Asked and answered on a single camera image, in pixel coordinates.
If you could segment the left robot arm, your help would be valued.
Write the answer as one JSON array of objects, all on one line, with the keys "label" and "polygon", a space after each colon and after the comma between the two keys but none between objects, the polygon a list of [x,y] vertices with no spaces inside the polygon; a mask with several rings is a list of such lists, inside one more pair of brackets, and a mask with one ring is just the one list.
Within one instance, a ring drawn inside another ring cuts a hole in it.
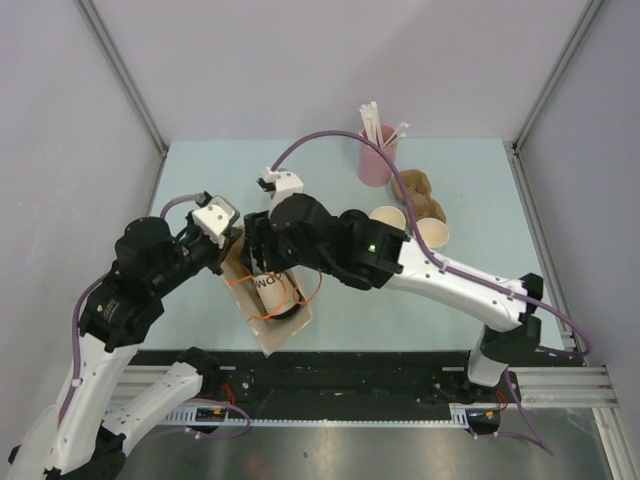
[{"label": "left robot arm", "polygon": [[219,392],[223,374],[217,360],[192,347],[124,408],[106,411],[125,368],[163,314],[163,298],[203,269],[222,274],[240,235],[231,222],[210,235],[192,219],[178,236],[159,217],[143,217],[125,228],[111,270],[74,309],[73,360],[59,400],[12,450],[9,478],[113,479],[167,414]]}]

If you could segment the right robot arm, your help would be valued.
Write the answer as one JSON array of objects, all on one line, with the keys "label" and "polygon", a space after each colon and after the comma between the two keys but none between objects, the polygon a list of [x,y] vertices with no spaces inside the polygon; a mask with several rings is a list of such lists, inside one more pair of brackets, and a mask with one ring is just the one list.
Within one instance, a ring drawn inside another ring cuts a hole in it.
[{"label": "right robot arm", "polygon": [[540,343],[536,304],[544,281],[529,273],[499,279],[426,255],[404,230],[350,209],[331,214],[318,200],[296,193],[273,210],[245,215],[243,255],[260,273],[302,266],[358,290],[395,289],[438,301],[483,323],[482,334],[461,376],[473,401],[493,394],[503,372]]}]

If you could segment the brown paper takeout bag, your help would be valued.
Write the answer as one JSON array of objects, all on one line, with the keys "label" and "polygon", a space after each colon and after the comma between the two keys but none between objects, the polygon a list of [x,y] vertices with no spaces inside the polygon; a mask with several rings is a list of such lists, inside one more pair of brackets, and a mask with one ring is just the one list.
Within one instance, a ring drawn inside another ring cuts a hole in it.
[{"label": "brown paper takeout bag", "polygon": [[295,315],[284,320],[260,320],[258,316],[263,313],[263,310],[253,285],[253,277],[264,273],[250,273],[241,263],[240,254],[243,244],[244,234],[241,234],[222,264],[222,278],[263,354],[269,357],[311,323],[313,318],[311,300],[305,294],[294,272],[287,270],[283,273],[286,273],[295,283],[300,309]]}]

